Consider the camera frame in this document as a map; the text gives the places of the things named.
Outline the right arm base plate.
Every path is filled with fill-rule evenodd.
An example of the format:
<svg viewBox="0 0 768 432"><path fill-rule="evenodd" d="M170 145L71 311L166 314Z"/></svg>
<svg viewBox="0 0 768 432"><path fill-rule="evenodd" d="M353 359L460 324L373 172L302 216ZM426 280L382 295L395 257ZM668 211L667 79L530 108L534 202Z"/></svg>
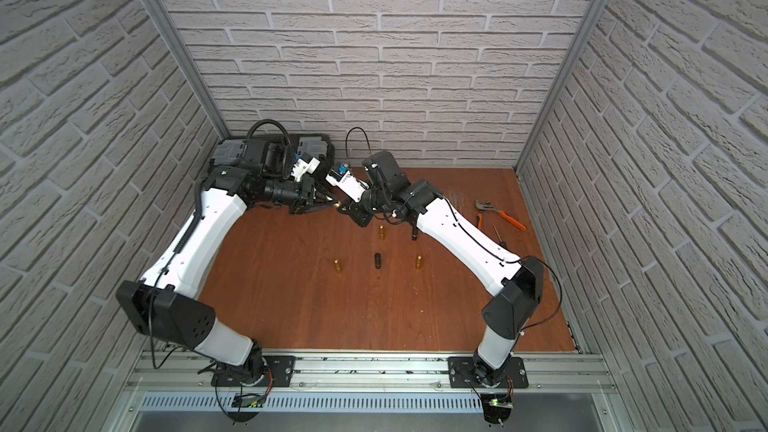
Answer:
<svg viewBox="0 0 768 432"><path fill-rule="evenodd" d="M452 356L447 359L448 378L452 388L485 389L529 387L527 371L523 360L517 356L508 356L502 366L493 369L478 356Z"/></svg>

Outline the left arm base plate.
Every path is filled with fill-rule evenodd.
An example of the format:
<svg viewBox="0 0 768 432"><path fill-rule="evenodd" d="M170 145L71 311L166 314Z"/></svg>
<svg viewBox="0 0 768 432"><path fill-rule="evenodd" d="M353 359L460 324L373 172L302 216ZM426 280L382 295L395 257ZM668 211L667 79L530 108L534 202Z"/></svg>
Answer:
<svg viewBox="0 0 768 432"><path fill-rule="evenodd" d="M217 363L211 385L214 387L266 387L287 388L290 385L296 356L257 354L241 366Z"/></svg>

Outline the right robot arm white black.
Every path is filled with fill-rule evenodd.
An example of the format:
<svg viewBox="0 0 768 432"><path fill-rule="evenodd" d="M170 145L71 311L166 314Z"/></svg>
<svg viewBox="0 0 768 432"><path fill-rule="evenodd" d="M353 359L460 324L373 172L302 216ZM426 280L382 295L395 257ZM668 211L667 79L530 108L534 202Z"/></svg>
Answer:
<svg viewBox="0 0 768 432"><path fill-rule="evenodd" d="M550 267L535 256L519 257L493 242L471 224L430 182L411 182L388 151L363 162L367 181L359 180L349 165L336 163L326 176L348 198L339 212L361 227L378 214L398 225L406 222L458 258L490 294L482 309L486 324L467 379L468 386L492 388L512 385L513 350L528 328L543 297L544 272Z"/></svg>

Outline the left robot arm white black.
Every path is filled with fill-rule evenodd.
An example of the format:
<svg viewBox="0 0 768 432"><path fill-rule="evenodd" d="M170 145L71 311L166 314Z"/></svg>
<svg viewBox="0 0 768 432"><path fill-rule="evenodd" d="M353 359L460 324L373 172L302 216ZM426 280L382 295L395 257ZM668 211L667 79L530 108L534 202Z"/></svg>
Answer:
<svg viewBox="0 0 768 432"><path fill-rule="evenodd" d="M334 157L325 134L290 134L276 120L221 141L198 183L192 215L161 257L116 299L136 331L212 360L215 386L254 385L269 376L261 345L200 301L229 230L247 211L285 207L307 214L337 206L324 175Z"/></svg>

